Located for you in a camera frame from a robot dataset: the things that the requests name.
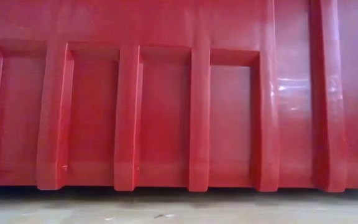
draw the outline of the red metal container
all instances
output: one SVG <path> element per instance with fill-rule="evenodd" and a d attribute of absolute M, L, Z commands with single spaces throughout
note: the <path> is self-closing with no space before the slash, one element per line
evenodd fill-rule
<path fill-rule="evenodd" d="M 358 189 L 358 0 L 0 0 L 0 185 Z"/>

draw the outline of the red panel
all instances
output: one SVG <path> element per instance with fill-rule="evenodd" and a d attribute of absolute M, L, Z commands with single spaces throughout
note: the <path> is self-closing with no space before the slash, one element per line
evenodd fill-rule
<path fill-rule="evenodd" d="M 358 189 L 358 0 L 0 0 L 0 185 Z"/>

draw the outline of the gray floor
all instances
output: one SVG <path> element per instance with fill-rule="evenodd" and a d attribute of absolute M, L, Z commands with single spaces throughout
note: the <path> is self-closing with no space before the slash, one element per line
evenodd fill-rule
<path fill-rule="evenodd" d="M 0 188 L 0 223 L 358 223 L 358 190 Z"/>

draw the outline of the red container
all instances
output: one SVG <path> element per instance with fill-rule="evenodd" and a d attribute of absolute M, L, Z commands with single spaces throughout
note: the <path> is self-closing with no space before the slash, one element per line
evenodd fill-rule
<path fill-rule="evenodd" d="M 0 185 L 358 189 L 358 0 L 0 0 Z"/>

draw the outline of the concrete floor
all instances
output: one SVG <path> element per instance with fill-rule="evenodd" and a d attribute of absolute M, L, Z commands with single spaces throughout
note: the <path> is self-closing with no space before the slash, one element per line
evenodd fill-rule
<path fill-rule="evenodd" d="M 358 190 L 0 188 L 0 223 L 358 223 Z"/>

